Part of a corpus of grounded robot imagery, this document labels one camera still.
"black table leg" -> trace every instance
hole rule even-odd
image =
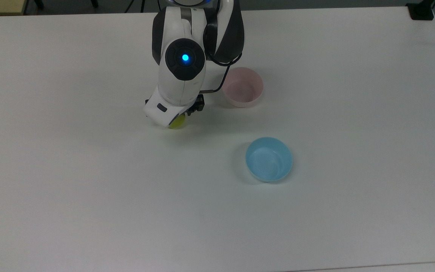
[[[35,3],[36,3],[36,6],[41,10],[45,8],[45,6],[43,5],[43,1],[35,0]]]

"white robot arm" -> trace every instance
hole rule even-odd
[[[154,18],[152,54],[159,64],[159,82],[144,112],[161,126],[169,126],[185,112],[202,110],[204,98],[198,100],[198,95],[206,60],[230,66],[243,51],[244,28],[238,0],[218,1],[216,10],[196,8],[207,2],[171,0],[180,7],[164,8]]]

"plastic bowl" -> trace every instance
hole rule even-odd
[[[231,69],[222,85],[224,97],[235,107],[252,107],[263,93],[263,80],[252,69]]]
[[[249,145],[246,164],[256,179],[263,182],[279,181],[292,169],[293,156],[282,141],[264,137]]]

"pink bowl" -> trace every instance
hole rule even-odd
[[[235,107],[252,107],[263,93],[263,80],[252,69],[231,69],[222,85],[224,97]]]

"black cable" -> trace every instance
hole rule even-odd
[[[128,5],[128,7],[127,7],[127,9],[125,10],[125,12],[124,13],[126,13],[127,11],[128,11],[128,9],[130,8],[130,6],[133,4],[133,0],[132,1],[130,1],[130,4]]]
[[[222,85],[224,84],[224,81],[226,80],[226,76],[228,75],[228,71],[229,71],[230,67],[231,66],[228,66],[226,68],[226,72],[224,72],[224,76],[222,77],[221,84],[219,85],[219,87],[217,89],[215,89],[215,90],[201,90],[201,91],[199,91],[199,93],[215,93],[215,92],[219,91],[222,88]]]
[[[218,13],[220,7],[221,7],[221,0],[217,0],[216,14]]]

